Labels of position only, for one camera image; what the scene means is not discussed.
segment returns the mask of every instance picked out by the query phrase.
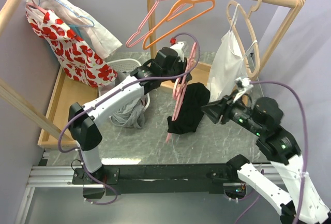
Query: black metal bar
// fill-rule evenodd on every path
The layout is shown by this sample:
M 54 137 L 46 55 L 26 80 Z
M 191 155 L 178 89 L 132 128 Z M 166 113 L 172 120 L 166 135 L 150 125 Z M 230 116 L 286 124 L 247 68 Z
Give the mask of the black metal bar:
M 225 163 L 185 165 L 104 166 L 107 184 L 123 193 L 209 192 L 223 193 L 229 180 Z M 76 169 L 73 184 L 92 184 L 83 169 Z

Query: red clip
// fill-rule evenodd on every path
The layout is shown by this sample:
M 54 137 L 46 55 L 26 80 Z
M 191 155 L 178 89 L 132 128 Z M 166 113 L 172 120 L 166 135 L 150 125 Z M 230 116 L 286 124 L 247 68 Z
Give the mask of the red clip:
M 176 39 L 175 38 L 171 38 L 170 39 L 170 44 L 173 46 L 174 44 L 176 44 Z

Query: floral dress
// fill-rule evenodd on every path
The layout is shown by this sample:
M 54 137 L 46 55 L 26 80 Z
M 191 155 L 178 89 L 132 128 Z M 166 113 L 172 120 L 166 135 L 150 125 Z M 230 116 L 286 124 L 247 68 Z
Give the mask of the floral dress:
M 33 31 L 49 43 L 69 78 L 91 87 L 106 86 L 115 80 L 117 72 L 54 12 L 43 14 L 26 8 L 26 18 Z

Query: white garment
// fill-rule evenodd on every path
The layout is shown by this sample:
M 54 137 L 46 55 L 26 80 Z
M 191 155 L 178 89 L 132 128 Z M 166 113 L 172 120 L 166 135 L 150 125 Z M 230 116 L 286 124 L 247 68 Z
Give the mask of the white garment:
M 240 76 L 247 76 L 244 58 L 250 54 L 256 40 L 245 55 L 242 56 L 238 41 L 232 31 L 232 25 L 236 24 L 238 17 L 238 5 L 234 11 L 230 29 L 222 37 L 222 44 L 216 52 L 212 67 L 210 68 L 207 82 L 207 89 L 210 91 L 209 102 L 219 100 L 223 96 L 231 94 L 235 86 L 234 80 Z
M 59 0 L 70 9 L 72 9 L 77 16 L 84 16 L 91 19 L 94 22 L 94 27 L 79 27 L 82 38 L 90 45 L 92 49 L 101 57 L 106 59 L 108 56 L 114 54 L 114 52 L 122 46 L 122 43 L 112 35 L 105 27 L 97 22 L 91 15 L 84 10 L 74 6 L 68 0 Z M 44 9 L 50 9 L 55 12 L 67 25 L 92 25 L 92 22 L 84 17 L 76 17 L 69 9 L 61 5 L 55 0 L 40 0 L 40 7 Z

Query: gray cloth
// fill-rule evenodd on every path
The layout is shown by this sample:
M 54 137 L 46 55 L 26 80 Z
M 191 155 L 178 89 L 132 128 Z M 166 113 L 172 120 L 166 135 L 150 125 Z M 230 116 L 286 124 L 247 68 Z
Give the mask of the gray cloth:
M 115 80 L 115 85 L 119 85 L 128 76 L 128 73 L 117 72 L 118 76 Z M 143 128 L 145 124 L 144 106 L 145 96 L 121 107 L 116 113 L 110 116 L 111 122 L 120 127 L 135 127 Z

